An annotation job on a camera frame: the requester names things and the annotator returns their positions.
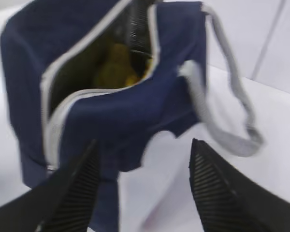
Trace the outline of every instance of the navy blue bag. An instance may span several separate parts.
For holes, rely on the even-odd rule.
[[[96,232],[118,231],[118,174],[141,166],[155,133],[167,130],[179,136],[201,120],[236,155],[250,156],[262,144],[215,12],[201,2],[151,5],[148,0],[142,6],[145,27],[134,29],[140,18],[133,16],[136,2],[35,0],[7,22],[0,38],[24,183],[36,186],[93,139],[100,143],[101,184],[90,223]],[[248,112],[250,140],[220,130],[206,106],[207,15],[228,61],[232,90]],[[108,36],[137,51],[132,63],[141,72],[144,61],[137,53],[152,58],[139,83],[119,89],[90,87],[89,79],[108,49]]]

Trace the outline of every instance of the bag opening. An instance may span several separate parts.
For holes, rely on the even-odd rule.
[[[49,90],[49,116],[83,89],[121,89],[137,84],[152,60],[147,10],[154,0],[133,1],[84,50],[65,62]]]

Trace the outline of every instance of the gray strap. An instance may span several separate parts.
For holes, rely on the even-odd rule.
[[[205,99],[205,90],[202,84],[201,67],[192,60],[186,61],[180,68],[179,75],[186,78],[189,86],[189,91],[192,98],[194,109],[200,120],[205,123],[211,136],[225,149],[235,155],[241,157],[249,157],[255,154],[263,144],[263,138],[255,129],[255,115],[247,94],[244,92],[240,78],[238,77],[238,69],[233,57],[229,42],[224,34],[220,20],[216,13],[210,8],[203,6],[203,11],[210,15],[211,22],[217,37],[217,40],[222,48],[222,51],[227,59],[230,84],[233,94],[242,103],[247,112],[246,130],[250,139],[240,138],[220,129],[215,122],[208,109]]]

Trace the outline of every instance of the open zipper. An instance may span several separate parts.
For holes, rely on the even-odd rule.
[[[74,103],[80,99],[90,98],[99,95],[105,95],[126,90],[130,87],[118,89],[84,89],[70,94],[55,109],[52,116],[48,120],[48,106],[50,104],[50,89],[54,83],[60,68],[71,58],[83,51],[91,42],[101,35],[109,25],[117,18],[117,16],[131,3],[132,0],[121,0],[110,12],[93,28],[88,35],[72,47],[67,53],[63,54],[54,61],[42,76],[41,92],[42,92],[42,127],[43,127],[43,146],[45,160],[47,162],[48,171],[54,171],[59,168],[60,141],[64,130],[64,125],[68,113]],[[152,64],[145,78],[137,84],[142,83],[150,78],[159,63],[159,38],[156,22],[156,5],[148,8],[148,26],[150,43],[152,47]]]

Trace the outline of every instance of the white surface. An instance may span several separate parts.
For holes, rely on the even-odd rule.
[[[286,2],[256,80],[290,93],[290,0]]]
[[[0,0],[0,9],[13,7],[22,3],[27,3],[30,0]]]
[[[281,0],[203,0],[217,12],[242,77],[250,78]],[[216,38],[208,30],[208,63],[227,70]]]
[[[0,28],[10,14],[0,14]],[[223,129],[244,135],[245,114],[230,93],[227,73],[213,67],[209,73],[208,100],[213,115]],[[120,177],[121,226],[127,228],[122,231],[135,228],[133,232],[202,232],[188,180],[193,137],[207,141],[250,179],[290,202],[290,94],[247,79],[243,82],[255,105],[258,127],[266,139],[260,153],[251,158],[228,154],[212,141],[202,124],[178,140],[168,132],[159,133],[148,146],[145,167]],[[20,179],[16,140],[7,119],[0,73],[0,205],[27,190]]]

